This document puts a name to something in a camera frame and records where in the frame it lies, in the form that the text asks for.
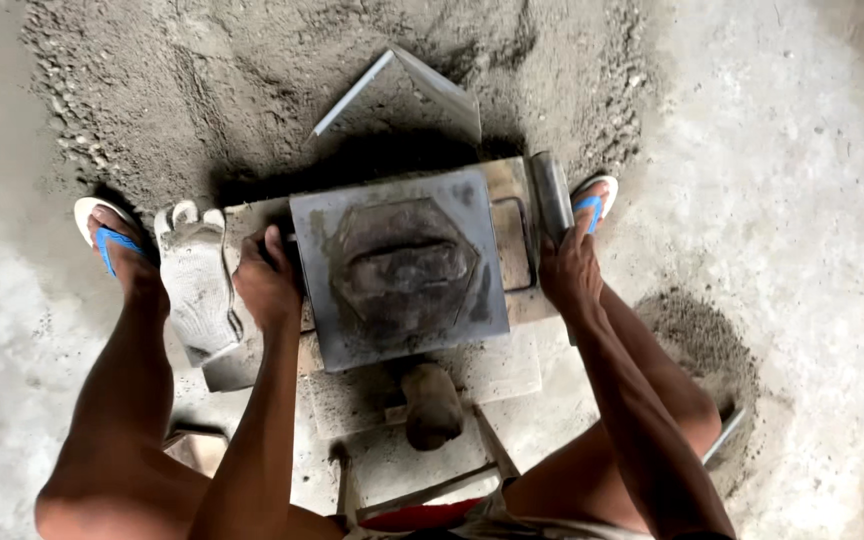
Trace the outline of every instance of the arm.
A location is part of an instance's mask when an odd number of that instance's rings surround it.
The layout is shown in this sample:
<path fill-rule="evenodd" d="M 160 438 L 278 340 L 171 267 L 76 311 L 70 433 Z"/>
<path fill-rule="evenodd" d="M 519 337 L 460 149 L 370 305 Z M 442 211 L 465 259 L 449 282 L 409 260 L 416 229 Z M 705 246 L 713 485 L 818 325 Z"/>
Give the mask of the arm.
<path fill-rule="evenodd" d="M 576 336 L 622 481 L 660 540 L 687 533 L 735 538 L 698 456 L 618 340 L 599 303 L 604 282 L 594 238 L 577 224 L 558 252 L 546 240 L 542 288 Z"/>
<path fill-rule="evenodd" d="M 189 537 L 278 538 L 285 531 L 292 490 L 302 300 L 277 227 L 242 242 L 232 282 L 262 332 L 265 350 L 242 421 Z"/>

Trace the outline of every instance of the hand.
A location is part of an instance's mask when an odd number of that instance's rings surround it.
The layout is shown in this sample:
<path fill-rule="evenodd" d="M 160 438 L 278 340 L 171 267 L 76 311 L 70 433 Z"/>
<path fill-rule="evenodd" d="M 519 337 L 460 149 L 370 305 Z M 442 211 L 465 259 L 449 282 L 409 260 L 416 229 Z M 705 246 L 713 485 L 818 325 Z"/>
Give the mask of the hand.
<path fill-rule="evenodd" d="M 263 333 L 288 322 L 298 327 L 302 295 L 285 256 L 279 227 L 270 225 L 242 240 L 242 257 L 232 284 Z"/>
<path fill-rule="evenodd" d="M 558 251 L 552 238 L 542 239 L 538 280 L 545 297 L 565 318 L 597 306 L 605 286 L 595 256 L 595 237 L 586 233 L 592 218 L 590 212 L 570 228 Z"/>

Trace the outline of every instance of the metal plate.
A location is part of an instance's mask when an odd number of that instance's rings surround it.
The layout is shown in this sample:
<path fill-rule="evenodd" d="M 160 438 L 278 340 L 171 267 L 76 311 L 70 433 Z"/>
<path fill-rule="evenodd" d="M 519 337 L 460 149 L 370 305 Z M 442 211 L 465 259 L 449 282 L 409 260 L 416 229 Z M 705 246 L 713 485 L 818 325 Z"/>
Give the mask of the metal plate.
<path fill-rule="evenodd" d="M 428 199 L 478 255 L 455 324 L 390 338 L 376 336 L 335 286 L 342 227 L 368 208 Z M 509 333 L 486 177 L 461 170 L 290 198 L 305 284 L 315 313 L 325 371 L 336 372 L 446 349 Z"/>

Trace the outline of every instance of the shorts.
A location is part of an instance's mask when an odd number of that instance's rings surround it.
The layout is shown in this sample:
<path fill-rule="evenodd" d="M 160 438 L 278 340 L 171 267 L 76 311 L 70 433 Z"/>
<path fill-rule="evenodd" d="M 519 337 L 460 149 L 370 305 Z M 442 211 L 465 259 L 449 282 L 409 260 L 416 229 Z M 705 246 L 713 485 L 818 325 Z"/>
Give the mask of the shorts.
<path fill-rule="evenodd" d="M 465 514 L 465 521 L 449 532 L 465 540 L 650 540 L 652 536 L 632 532 L 602 521 L 571 521 L 554 519 L 517 518 L 505 507 L 502 490 L 514 478 L 508 478 L 491 495 Z M 354 526 L 344 540 L 393 540 L 410 532 L 381 532 Z"/>

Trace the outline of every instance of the blue flip-flop strap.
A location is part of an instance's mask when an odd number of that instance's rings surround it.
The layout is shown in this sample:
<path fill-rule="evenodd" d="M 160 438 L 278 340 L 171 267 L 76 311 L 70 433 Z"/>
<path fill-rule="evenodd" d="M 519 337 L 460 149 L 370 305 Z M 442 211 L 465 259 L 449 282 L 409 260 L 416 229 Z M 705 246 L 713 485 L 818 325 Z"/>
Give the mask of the blue flip-flop strap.
<path fill-rule="evenodd" d="M 587 199 L 582 199 L 579 202 L 576 202 L 574 206 L 572 206 L 572 213 L 577 213 L 581 210 L 587 209 L 588 207 L 595 207 L 595 215 L 592 216 L 592 224 L 588 226 L 588 230 L 585 232 L 591 235 L 595 231 L 595 226 L 599 223 L 599 216 L 602 215 L 602 197 L 598 195 L 592 195 Z"/>
<path fill-rule="evenodd" d="M 106 245 L 106 242 L 109 240 L 145 257 L 145 251 L 142 251 L 142 248 L 138 247 L 138 244 L 131 238 L 121 232 L 116 232 L 115 230 L 102 225 L 102 227 L 99 227 L 99 229 L 95 231 L 95 245 L 99 246 L 99 255 L 102 256 L 102 261 L 105 263 L 105 268 L 108 269 L 108 273 L 113 277 L 115 277 L 115 270 L 113 270 L 113 262 L 109 260 L 109 247 Z"/>

